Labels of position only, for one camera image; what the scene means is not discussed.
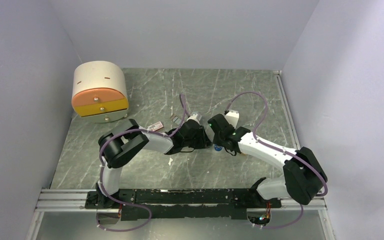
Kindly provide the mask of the blue stapler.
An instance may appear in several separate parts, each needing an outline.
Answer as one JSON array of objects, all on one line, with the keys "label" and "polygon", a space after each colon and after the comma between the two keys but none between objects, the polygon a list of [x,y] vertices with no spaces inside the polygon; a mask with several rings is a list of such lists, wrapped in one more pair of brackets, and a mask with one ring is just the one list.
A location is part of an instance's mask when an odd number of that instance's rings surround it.
[{"label": "blue stapler", "polygon": [[215,151],[220,152],[222,149],[223,149],[222,146],[217,145],[217,144],[214,144],[214,150],[215,150]]}]

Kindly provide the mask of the staple tray with staples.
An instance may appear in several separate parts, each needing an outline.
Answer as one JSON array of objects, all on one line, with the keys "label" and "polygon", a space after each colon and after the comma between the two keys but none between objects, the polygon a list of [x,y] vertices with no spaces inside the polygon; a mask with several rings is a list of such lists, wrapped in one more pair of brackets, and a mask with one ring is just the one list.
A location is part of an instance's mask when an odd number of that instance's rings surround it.
[{"label": "staple tray with staples", "polygon": [[180,125],[182,123],[182,118],[181,117],[178,117],[177,115],[173,114],[171,117],[170,117],[170,120],[176,124],[176,125]]}]

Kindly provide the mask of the red white staple box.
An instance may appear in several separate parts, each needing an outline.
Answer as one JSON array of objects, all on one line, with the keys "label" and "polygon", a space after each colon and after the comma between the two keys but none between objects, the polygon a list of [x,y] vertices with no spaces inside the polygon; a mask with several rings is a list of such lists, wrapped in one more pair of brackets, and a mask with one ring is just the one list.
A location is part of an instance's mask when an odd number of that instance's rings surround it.
[{"label": "red white staple box", "polygon": [[161,121],[158,121],[156,123],[153,123],[147,127],[149,131],[157,132],[159,130],[162,130],[164,128],[164,125]]}]

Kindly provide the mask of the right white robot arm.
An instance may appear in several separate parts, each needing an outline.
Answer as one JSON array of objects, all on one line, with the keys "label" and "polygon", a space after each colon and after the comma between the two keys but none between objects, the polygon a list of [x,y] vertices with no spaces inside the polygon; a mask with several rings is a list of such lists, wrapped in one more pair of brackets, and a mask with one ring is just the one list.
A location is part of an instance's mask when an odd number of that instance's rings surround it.
[{"label": "right white robot arm", "polygon": [[236,127],[223,114],[210,118],[208,125],[214,133],[214,144],[237,154],[255,157],[282,171],[281,177],[257,183],[256,190],[249,197],[255,207],[279,198],[291,198],[301,205],[308,205],[326,188],[328,178],[311,149],[278,145],[250,129]]}]

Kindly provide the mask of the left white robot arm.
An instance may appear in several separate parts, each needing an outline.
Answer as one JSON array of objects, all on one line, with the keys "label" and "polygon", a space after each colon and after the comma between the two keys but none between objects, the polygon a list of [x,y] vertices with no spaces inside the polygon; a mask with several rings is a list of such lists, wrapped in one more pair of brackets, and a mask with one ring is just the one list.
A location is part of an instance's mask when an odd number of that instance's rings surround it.
[{"label": "left white robot arm", "polygon": [[98,201],[106,208],[119,200],[119,180],[122,169],[141,150],[165,155],[181,153],[183,149],[200,150],[211,147],[212,142],[198,120],[187,119],[177,128],[166,132],[145,129],[132,118],[103,134],[98,139],[102,175],[96,184]]}]

